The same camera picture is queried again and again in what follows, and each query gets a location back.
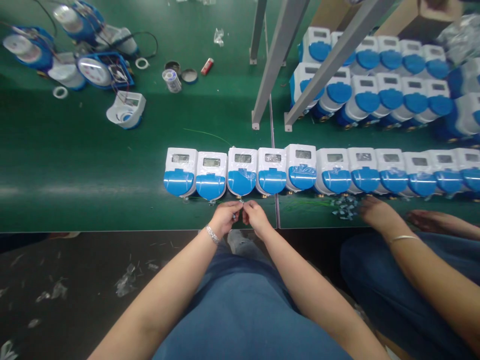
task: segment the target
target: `dark floor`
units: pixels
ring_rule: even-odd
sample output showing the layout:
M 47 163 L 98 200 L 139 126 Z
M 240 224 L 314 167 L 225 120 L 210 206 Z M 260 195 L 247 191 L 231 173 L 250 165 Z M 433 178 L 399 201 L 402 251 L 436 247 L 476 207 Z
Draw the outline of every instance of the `dark floor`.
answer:
M 367 228 L 279 230 L 332 283 L 349 293 L 340 274 L 343 241 Z M 0 345 L 13 341 L 21 359 L 86 359 L 139 291 L 196 231 L 85 232 L 73 239 L 41 240 L 45 234 L 4 235 L 0 251 Z M 143 276 L 119 298 L 115 284 L 132 263 Z M 44 299 L 61 278 L 66 299 Z M 28 328 L 33 319 L 40 324 Z

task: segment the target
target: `silver bracelet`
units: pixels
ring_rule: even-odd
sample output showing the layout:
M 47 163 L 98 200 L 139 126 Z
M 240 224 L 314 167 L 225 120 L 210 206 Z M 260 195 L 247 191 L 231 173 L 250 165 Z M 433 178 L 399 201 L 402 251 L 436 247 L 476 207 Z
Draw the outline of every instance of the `silver bracelet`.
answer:
M 420 239 L 419 237 L 416 237 L 416 236 L 402 235 L 402 236 L 394 237 L 393 239 L 388 240 L 386 243 L 388 244 L 388 246 L 390 246 L 394 242 L 396 242 L 397 240 L 402 240 L 402 239 L 415 239 L 415 240 L 422 241 L 422 239 Z
M 215 235 L 214 231 L 212 230 L 212 228 L 210 227 L 209 224 L 207 224 L 207 225 L 205 226 L 205 229 L 206 229 L 206 232 L 208 233 L 208 235 L 210 235 L 210 237 L 211 237 L 211 239 L 213 240 L 213 242 L 214 242 L 215 244 L 217 244 L 217 245 L 220 244 L 219 238 L 217 237 L 217 235 Z

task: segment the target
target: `worker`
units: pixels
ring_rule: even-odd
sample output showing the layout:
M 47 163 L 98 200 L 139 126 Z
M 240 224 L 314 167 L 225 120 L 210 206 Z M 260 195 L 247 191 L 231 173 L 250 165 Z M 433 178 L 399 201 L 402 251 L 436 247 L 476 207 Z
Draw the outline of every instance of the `worker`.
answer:
M 413 233 L 372 196 L 360 214 L 378 234 L 345 242 L 341 271 L 380 338 L 402 360 L 480 358 L 480 228 L 414 210 Z
M 240 214 L 274 266 L 253 241 L 231 230 Z M 255 201 L 220 204 L 89 359 L 152 358 L 389 359 L 362 318 Z

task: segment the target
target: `metal support beam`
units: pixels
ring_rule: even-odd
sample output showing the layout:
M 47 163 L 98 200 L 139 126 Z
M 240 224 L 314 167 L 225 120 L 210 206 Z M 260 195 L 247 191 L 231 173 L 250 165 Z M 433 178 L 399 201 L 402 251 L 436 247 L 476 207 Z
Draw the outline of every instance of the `metal support beam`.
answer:
M 262 36 L 262 25 L 264 24 L 265 9 L 267 0 L 258 0 L 256 3 L 255 20 L 253 22 L 253 34 L 250 45 L 250 65 L 257 65 L 259 54 L 260 37 Z
M 305 12 L 307 11 L 307 8 L 309 7 L 309 4 L 308 2 L 305 4 L 305 6 L 303 7 L 303 12 L 301 13 L 300 15 L 300 19 L 303 19 L 304 16 L 305 16 Z M 295 41 L 295 36 L 297 36 L 297 33 L 299 32 L 299 27 L 300 27 L 300 24 L 302 23 L 302 21 L 300 20 L 297 25 L 296 25 L 296 29 L 295 29 L 295 32 L 293 33 L 293 36 L 291 38 L 291 41 L 290 41 L 290 45 L 288 46 L 288 49 L 286 51 L 286 54 L 285 54 L 285 57 L 283 58 L 283 64 L 282 66 L 285 67 L 287 66 L 287 58 L 289 57 L 289 52 L 290 50 L 292 49 L 292 45 L 294 44 L 294 41 Z
M 251 112 L 251 127 L 260 129 L 260 120 L 264 114 L 269 96 L 279 75 L 285 54 L 295 36 L 298 24 L 302 21 L 304 7 L 310 0 L 283 0 L 280 14 L 276 22 L 273 40 L 266 58 L 265 70 L 261 78 L 260 89 L 256 98 L 255 108 Z
M 321 64 L 315 76 L 291 108 L 284 114 L 285 131 L 291 132 L 292 125 L 302 112 L 314 100 L 315 96 L 327 85 L 328 81 L 355 51 L 370 30 L 394 4 L 395 0 L 365 0 L 350 24 L 343 32 L 332 51 Z

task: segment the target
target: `white tape roll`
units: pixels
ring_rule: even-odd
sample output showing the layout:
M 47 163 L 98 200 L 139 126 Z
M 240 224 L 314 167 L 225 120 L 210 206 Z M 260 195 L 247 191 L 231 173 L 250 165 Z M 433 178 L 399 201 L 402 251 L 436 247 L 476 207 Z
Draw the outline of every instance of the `white tape roll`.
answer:
M 53 89 L 53 96 L 57 99 L 65 99 L 69 94 L 69 91 L 65 86 L 57 86 Z
M 135 60 L 135 66 L 139 68 L 140 70 L 146 69 L 150 66 L 149 62 L 147 61 L 146 58 L 144 57 L 139 57 L 137 60 Z

